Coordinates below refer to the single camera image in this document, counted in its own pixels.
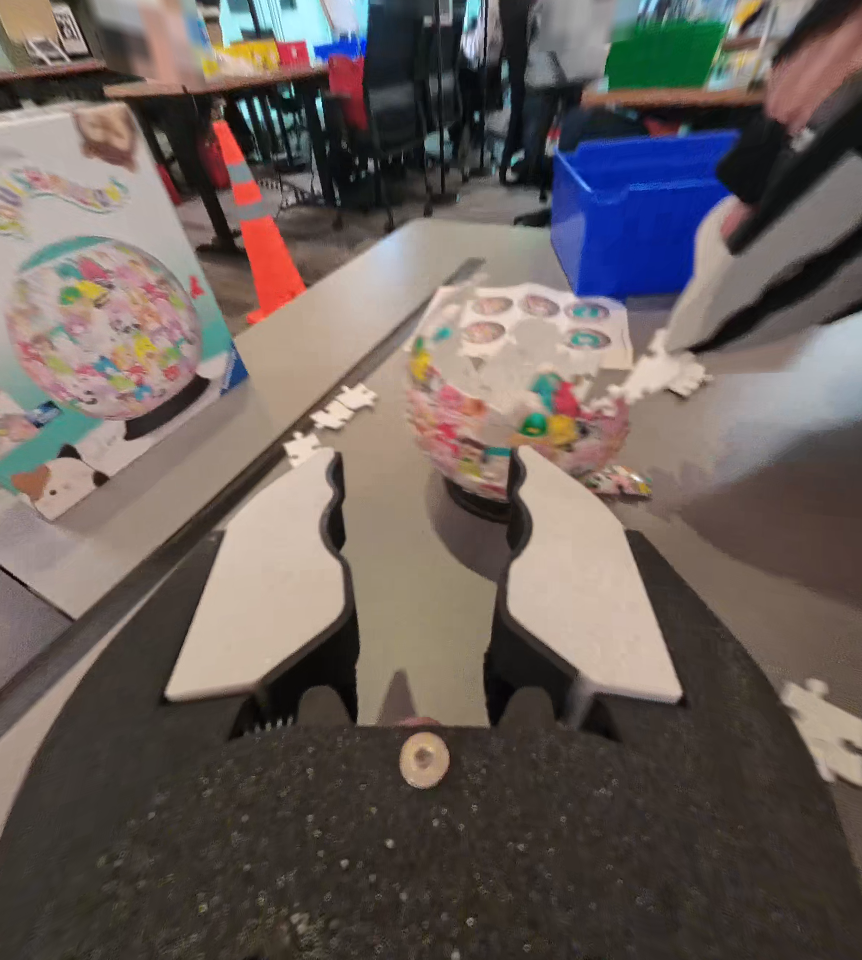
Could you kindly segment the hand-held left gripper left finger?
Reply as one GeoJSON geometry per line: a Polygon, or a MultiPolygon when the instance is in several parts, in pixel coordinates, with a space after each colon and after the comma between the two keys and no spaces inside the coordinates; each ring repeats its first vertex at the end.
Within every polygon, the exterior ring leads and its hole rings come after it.
{"type": "Polygon", "coordinates": [[[329,447],[264,486],[225,524],[166,684],[171,703],[256,694],[300,668],[356,682],[360,632],[342,554],[341,453],[329,447]]]}

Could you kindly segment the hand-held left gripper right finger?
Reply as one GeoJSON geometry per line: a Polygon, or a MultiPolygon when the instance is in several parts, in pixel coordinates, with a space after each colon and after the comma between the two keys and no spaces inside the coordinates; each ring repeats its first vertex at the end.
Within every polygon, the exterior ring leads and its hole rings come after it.
{"type": "Polygon", "coordinates": [[[511,456],[508,493],[493,675],[544,688],[554,706],[599,695],[678,705],[684,690],[622,522],[530,446],[511,456]]]}

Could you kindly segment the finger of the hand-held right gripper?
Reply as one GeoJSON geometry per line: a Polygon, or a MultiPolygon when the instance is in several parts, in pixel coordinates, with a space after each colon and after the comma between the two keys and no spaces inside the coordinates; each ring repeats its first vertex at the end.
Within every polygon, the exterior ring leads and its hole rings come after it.
{"type": "Polygon", "coordinates": [[[718,352],[749,340],[773,342],[861,312],[862,227],[725,313],[694,342],[694,353],[718,352]]]}
{"type": "Polygon", "coordinates": [[[850,152],[739,252],[725,243],[733,200],[705,217],[694,244],[694,270],[664,328],[664,350],[696,353],[725,321],[754,303],[793,268],[825,254],[862,226],[862,158],[850,152]]]}

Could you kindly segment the black ball stand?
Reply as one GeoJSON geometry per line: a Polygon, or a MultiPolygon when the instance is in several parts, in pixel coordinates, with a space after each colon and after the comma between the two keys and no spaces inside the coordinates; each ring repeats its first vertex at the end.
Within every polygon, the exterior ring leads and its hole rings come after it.
{"type": "Polygon", "coordinates": [[[486,522],[509,523],[511,508],[508,500],[479,495],[447,477],[444,478],[444,488],[451,501],[468,515],[486,522]]]}

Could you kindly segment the colourful puzzle ball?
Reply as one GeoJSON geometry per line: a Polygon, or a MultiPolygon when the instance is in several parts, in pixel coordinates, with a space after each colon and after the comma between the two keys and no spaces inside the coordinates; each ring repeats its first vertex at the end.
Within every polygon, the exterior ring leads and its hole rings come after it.
{"type": "Polygon", "coordinates": [[[607,399],[598,377],[630,370],[568,376],[425,343],[437,308],[477,286],[440,287],[407,345],[408,420],[418,447],[443,478],[493,499],[507,500],[511,453],[521,446],[579,480],[609,466],[628,438],[629,406],[607,399]]]}

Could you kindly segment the puzzle instruction leaflet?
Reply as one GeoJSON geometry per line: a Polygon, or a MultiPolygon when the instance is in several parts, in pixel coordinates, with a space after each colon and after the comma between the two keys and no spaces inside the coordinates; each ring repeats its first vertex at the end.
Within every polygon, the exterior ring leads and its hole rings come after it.
{"type": "Polygon", "coordinates": [[[567,376],[629,371],[634,351],[626,307],[537,283],[477,286],[437,308],[429,348],[489,362],[551,365],[567,376]]]}

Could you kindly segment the teal puzzle box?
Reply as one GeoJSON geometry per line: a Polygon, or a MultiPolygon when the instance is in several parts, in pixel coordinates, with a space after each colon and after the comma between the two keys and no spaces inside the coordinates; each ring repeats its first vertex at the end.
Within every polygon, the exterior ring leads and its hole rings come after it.
{"type": "Polygon", "coordinates": [[[0,113],[0,488],[57,522],[246,378],[131,111],[0,113]]]}

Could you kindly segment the person's right hand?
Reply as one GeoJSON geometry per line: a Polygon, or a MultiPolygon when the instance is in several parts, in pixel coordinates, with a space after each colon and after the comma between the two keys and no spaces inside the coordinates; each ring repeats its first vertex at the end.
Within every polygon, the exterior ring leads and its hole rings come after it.
{"type": "Polygon", "coordinates": [[[816,2],[777,52],[764,114],[795,137],[841,86],[862,74],[862,2],[816,2]]]}

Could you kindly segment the blue plastic bin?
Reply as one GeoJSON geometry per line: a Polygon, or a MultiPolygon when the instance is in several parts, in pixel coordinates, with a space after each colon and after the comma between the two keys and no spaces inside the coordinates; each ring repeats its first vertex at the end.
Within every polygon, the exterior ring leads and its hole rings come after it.
{"type": "Polygon", "coordinates": [[[550,238],[572,292],[621,302],[680,293],[697,230],[727,196],[716,171],[738,137],[599,139],[558,152],[550,238]]]}

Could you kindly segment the wooden desk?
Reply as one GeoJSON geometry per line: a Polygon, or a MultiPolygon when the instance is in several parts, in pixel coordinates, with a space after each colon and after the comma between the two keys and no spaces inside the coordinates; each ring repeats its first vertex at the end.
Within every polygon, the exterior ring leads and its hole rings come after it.
{"type": "Polygon", "coordinates": [[[607,91],[589,86],[581,93],[586,110],[629,110],[639,113],[708,113],[752,110],[766,100],[763,86],[722,89],[708,87],[617,88],[607,91]]]}

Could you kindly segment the green box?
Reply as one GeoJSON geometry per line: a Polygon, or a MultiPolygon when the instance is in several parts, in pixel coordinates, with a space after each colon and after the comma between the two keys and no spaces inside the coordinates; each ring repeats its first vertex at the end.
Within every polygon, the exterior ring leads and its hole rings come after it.
{"type": "Polygon", "coordinates": [[[605,66],[609,92],[704,87],[727,24],[675,19],[617,29],[605,66]]]}

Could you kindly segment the orange plastic object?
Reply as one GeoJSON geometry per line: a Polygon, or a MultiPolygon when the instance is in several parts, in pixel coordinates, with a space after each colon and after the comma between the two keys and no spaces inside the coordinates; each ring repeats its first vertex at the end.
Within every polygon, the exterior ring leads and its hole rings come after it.
{"type": "Polygon", "coordinates": [[[257,307],[247,314],[253,327],[300,297],[306,286],[230,127],[221,119],[213,121],[212,129],[229,176],[257,295],[257,307]]]}

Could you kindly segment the black office chair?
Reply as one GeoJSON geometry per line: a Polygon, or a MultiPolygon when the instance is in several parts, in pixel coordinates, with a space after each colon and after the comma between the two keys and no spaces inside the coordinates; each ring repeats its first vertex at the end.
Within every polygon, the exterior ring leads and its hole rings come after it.
{"type": "Polygon", "coordinates": [[[324,95],[330,179],[340,209],[370,205],[395,229],[391,168],[413,164],[424,179],[423,215],[434,212],[426,146],[461,113],[459,58],[466,2],[368,2],[365,52],[334,56],[324,95]]]}

